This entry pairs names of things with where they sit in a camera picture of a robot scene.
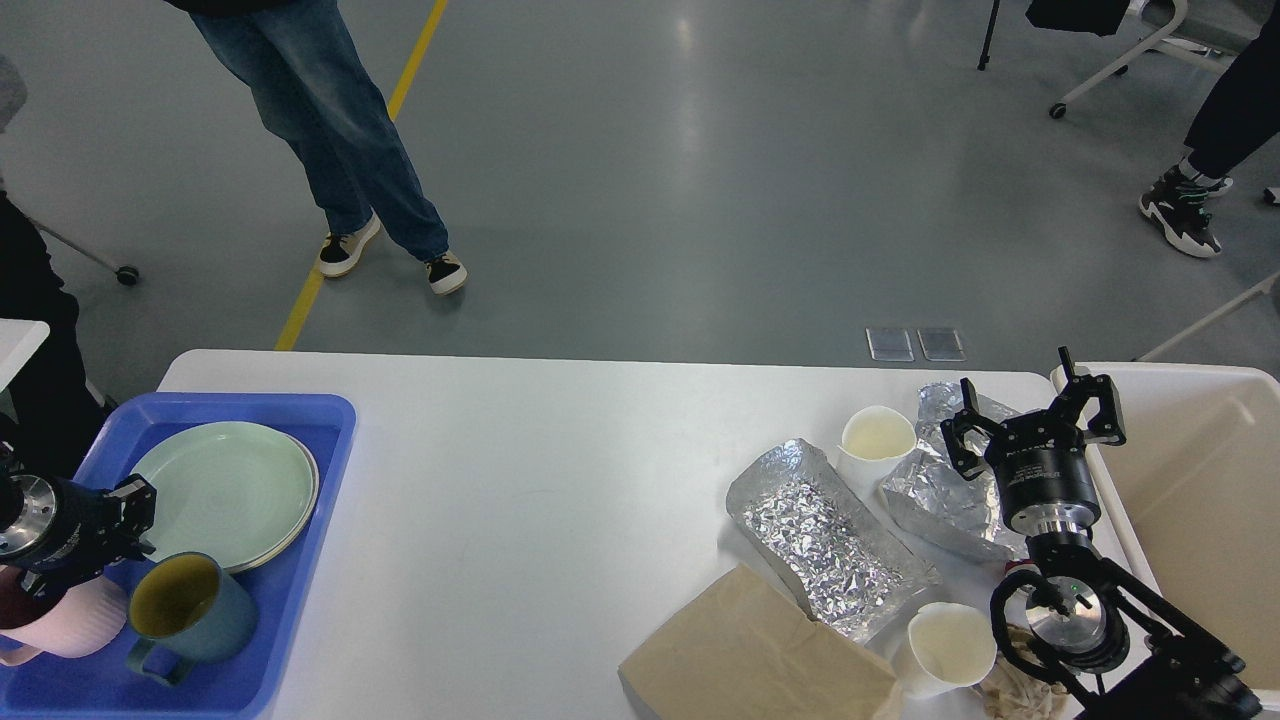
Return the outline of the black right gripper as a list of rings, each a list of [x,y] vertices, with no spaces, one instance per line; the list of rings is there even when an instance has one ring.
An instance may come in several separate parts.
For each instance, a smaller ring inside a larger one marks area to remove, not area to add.
[[[1112,378],[1078,373],[1068,346],[1059,359],[1066,384],[1044,413],[1012,418],[1007,407],[987,416],[975,386],[961,378],[961,407],[940,425],[952,469],[964,480],[991,471],[1004,524],[1020,536],[1093,527],[1102,512],[1084,447],[1126,443]]]

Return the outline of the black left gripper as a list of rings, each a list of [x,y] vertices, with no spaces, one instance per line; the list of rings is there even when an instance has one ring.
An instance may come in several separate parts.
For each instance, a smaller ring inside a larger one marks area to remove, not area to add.
[[[20,568],[20,588],[46,600],[101,577],[114,556],[148,556],[156,488],[129,474],[113,489],[32,474],[3,477],[3,564]]]

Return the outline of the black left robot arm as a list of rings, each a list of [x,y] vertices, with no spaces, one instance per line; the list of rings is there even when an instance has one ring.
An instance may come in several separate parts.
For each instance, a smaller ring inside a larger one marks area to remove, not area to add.
[[[132,474],[111,489],[88,488],[27,471],[3,460],[1,560],[19,570],[17,583],[33,600],[60,594],[100,577],[123,560],[155,551],[157,491]]]

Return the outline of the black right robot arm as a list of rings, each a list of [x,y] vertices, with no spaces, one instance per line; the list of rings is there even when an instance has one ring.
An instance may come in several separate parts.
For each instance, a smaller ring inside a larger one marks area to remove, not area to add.
[[[997,420],[961,379],[961,407],[940,425],[957,474],[993,474],[1001,523],[1029,553],[989,600],[998,652],[1066,689],[1083,719],[1256,717],[1245,661],[1093,546],[1102,509],[1085,450],[1125,443],[1121,404],[1110,375],[1059,356],[1065,384],[1048,407]]]

